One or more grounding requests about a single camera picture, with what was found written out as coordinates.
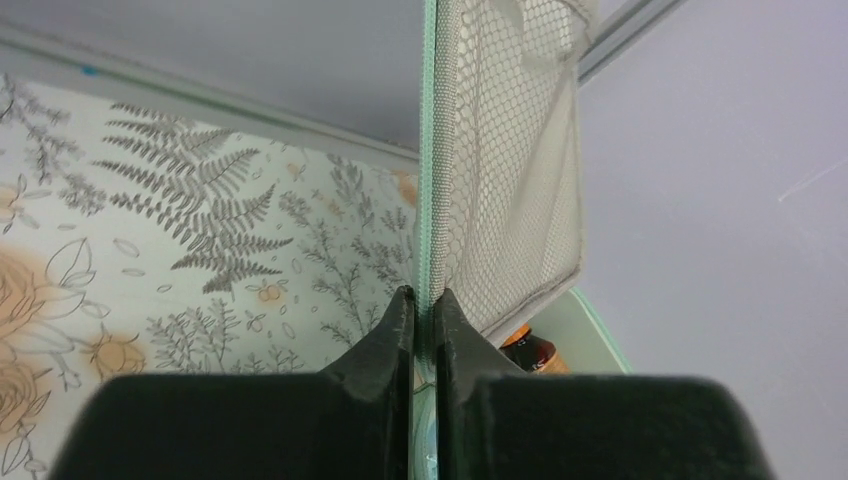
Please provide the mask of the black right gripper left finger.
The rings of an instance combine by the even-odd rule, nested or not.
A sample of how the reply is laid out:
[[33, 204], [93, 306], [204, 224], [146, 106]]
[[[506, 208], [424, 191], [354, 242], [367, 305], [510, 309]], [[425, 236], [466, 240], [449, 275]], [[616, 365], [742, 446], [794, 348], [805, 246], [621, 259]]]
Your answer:
[[143, 374], [103, 384], [54, 479], [408, 479], [413, 290], [311, 373]]

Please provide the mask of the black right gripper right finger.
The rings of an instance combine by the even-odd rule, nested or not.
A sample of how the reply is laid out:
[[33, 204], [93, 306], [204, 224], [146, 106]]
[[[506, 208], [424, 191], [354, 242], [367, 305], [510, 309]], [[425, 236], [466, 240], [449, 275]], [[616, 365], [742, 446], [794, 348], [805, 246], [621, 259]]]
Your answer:
[[521, 371], [451, 291], [433, 307], [442, 479], [771, 479], [752, 422], [698, 377]]

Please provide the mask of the brown bottle orange cap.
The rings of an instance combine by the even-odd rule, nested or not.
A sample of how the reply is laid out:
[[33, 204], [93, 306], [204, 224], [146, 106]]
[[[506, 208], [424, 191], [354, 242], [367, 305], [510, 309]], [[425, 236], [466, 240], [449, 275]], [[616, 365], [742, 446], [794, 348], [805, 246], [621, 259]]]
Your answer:
[[533, 333], [528, 324], [519, 327], [501, 345], [499, 351], [525, 372], [533, 374], [569, 374], [556, 346]]

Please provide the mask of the mint green medicine kit case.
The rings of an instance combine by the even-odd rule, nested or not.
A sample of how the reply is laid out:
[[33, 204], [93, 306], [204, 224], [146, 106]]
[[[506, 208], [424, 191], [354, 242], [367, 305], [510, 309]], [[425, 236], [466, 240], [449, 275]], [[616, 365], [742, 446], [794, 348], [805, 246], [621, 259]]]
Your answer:
[[585, 227], [578, 63], [593, 1], [428, 1], [415, 221], [412, 475], [437, 475], [436, 302], [503, 344], [572, 287]]

